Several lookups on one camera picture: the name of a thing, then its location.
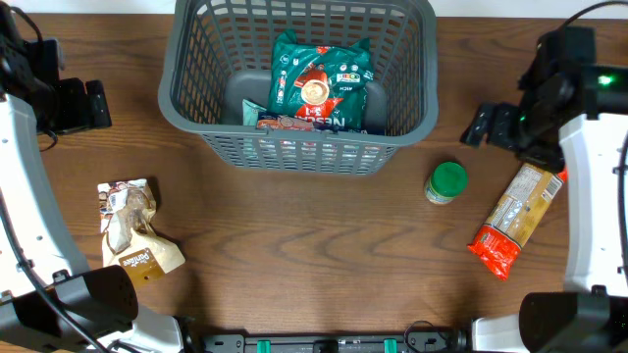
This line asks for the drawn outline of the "small teal wipes packet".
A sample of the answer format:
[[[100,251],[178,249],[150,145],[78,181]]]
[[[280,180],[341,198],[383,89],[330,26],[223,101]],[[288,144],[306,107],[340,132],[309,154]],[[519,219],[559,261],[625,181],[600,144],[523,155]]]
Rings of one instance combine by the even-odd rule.
[[[266,109],[247,99],[242,100],[242,124],[244,126],[257,126],[260,113],[265,113]]]

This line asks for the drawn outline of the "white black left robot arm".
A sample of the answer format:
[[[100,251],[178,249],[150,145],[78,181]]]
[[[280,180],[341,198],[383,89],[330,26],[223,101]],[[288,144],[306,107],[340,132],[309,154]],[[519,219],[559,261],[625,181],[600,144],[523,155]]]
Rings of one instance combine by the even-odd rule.
[[[1,338],[37,352],[189,352],[186,325],[138,303],[120,266],[89,267],[45,172],[40,135],[112,123],[98,80],[60,78],[54,39],[22,38],[1,7]]]

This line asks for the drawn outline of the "green Nescafe coffee bag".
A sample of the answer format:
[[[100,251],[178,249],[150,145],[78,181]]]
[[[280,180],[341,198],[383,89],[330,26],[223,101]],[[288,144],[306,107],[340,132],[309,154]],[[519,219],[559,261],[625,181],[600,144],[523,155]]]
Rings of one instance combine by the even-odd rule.
[[[288,29],[274,42],[267,110],[333,130],[361,130],[373,79],[368,38],[349,47],[309,45]]]

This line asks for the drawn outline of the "green lidded small jar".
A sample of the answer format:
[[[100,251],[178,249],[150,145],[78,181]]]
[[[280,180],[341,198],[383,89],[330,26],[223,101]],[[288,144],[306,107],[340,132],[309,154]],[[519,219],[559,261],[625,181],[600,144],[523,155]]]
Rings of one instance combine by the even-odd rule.
[[[426,198],[439,205],[448,204],[459,196],[468,185],[466,170],[455,162],[439,164],[426,180]]]

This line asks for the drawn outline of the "white brown bread bag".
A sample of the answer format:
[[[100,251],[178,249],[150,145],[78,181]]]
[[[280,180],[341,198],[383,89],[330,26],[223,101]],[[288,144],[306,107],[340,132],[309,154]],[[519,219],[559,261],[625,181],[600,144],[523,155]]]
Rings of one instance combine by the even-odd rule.
[[[141,286],[185,263],[179,246],[151,225],[157,202],[145,178],[100,183],[97,190],[105,267],[122,267]]]

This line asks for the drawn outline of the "orange snack packet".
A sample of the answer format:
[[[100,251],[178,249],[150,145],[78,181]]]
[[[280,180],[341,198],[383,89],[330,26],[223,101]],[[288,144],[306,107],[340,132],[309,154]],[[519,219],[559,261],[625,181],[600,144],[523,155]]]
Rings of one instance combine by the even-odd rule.
[[[523,164],[467,249],[497,278],[507,280],[512,265],[567,178],[566,170],[553,174]]]

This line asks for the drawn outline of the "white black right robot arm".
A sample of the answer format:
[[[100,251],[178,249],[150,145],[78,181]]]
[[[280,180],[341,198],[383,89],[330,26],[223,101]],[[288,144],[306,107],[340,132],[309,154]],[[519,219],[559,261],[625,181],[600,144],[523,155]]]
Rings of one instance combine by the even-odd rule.
[[[595,33],[539,38],[518,105],[482,104],[462,134],[567,175],[569,252],[560,292],[526,295],[516,314],[476,320],[476,352],[627,348],[627,71],[597,61]]]

